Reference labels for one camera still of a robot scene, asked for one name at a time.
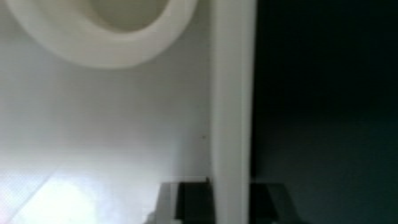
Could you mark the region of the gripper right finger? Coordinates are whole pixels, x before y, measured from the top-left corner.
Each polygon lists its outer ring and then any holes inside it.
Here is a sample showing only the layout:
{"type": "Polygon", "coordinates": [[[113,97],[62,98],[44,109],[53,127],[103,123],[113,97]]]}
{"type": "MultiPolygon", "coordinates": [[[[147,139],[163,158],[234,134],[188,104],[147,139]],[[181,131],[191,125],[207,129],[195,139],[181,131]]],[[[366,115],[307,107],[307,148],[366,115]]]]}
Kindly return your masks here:
{"type": "Polygon", "coordinates": [[[280,183],[250,184],[250,224],[309,224],[280,183]]]}

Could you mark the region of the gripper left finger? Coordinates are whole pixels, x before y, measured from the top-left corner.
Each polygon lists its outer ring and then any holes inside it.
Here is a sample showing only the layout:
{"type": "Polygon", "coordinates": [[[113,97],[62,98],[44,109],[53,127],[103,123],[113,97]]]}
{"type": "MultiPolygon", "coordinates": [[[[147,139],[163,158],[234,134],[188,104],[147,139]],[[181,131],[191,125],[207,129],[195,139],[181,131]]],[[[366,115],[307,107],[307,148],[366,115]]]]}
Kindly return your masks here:
{"type": "Polygon", "coordinates": [[[154,224],[215,224],[213,188],[207,182],[159,185],[154,224]]]}

